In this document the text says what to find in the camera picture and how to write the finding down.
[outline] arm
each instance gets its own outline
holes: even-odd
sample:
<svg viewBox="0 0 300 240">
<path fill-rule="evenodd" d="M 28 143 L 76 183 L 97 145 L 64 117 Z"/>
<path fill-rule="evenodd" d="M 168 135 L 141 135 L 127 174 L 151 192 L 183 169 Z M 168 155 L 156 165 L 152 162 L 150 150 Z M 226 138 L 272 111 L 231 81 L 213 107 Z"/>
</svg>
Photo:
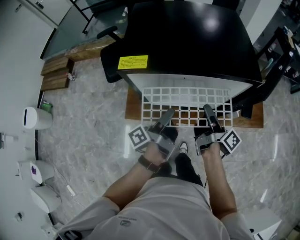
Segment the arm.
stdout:
<svg viewBox="0 0 300 240">
<path fill-rule="evenodd" d="M 218 218 L 237 212 L 233 192 L 227 182 L 220 145 L 214 142 L 209 149 L 201 152 L 207 176 L 212 213 Z"/>
<path fill-rule="evenodd" d="M 144 157 L 155 165 L 160 165 L 164 159 L 158 150 L 158 146 L 149 143 Z M 136 163 L 128 173 L 115 181 L 104 193 L 103 197 L 109 198 L 121 209 L 133 201 L 144 184 L 149 180 L 152 171 L 146 169 L 140 163 Z"/>
</svg>

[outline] black strap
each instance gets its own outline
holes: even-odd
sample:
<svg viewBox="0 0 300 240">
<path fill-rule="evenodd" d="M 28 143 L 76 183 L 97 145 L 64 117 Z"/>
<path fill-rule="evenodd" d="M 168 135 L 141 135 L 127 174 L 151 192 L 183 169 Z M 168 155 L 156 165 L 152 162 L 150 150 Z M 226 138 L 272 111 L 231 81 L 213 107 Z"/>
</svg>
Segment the black strap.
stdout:
<svg viewBox="0 0 300 240">
<path fill-rule="evenodd" d="M 143 155 L 139 157 L 138 162 L 154 173 L 157 173 L 160 170 L 160 166 L 157 166 L 152 162 L 148 161 Z"/>
</svg>

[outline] white grid panel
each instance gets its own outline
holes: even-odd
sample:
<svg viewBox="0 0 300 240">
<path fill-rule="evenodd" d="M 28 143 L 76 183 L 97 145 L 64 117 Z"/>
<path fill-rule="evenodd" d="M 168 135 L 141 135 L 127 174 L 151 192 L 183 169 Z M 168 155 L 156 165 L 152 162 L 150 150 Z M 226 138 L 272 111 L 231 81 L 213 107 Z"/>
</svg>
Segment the white grid panel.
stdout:
<svg viewBox="0 0 300 240">
<path fill-rule="evenodd" d="M 230 90 L 176 87 L 142 90 L 142 124 L 153 125 L 162 114 L 172 108 L 175 114 L 169 122 L 169 127 L 207 128 L 208 123 L 203 110 L 206 104 L 211 106 L 222 126 L 233 126 Z"/>
</svg>

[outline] purple logo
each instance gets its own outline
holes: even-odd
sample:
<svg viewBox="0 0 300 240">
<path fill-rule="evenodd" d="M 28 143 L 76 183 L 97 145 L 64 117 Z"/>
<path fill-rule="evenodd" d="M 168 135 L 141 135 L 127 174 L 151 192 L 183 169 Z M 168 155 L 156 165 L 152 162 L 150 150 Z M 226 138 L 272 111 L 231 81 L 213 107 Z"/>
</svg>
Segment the purple logo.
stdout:
<svg viewBox="0 0 300 240">
<path fill-rule="evenodd" d="M 34 175 L 37 174 L 37 170 L 33 166 L 31 167 L 31 171 L 32 171 L 32 174 L 34 174 Z"/>
</svg>

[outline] white shirt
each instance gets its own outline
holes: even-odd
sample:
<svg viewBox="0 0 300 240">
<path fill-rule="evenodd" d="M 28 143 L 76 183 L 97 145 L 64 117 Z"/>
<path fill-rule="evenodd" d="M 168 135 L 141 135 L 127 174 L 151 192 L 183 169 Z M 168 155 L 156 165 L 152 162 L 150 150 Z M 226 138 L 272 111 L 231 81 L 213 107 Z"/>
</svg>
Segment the white shirt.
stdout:
<svg viewBox="0 0 300 240">
<path fill-rule="evenodd" d="M 217 219 L 206 190 L 176 178 L 147 181 L 122 211 L 101 197 L 67 223 L 86 240 L 253 240 L 240 213 Z"/>
</svg>

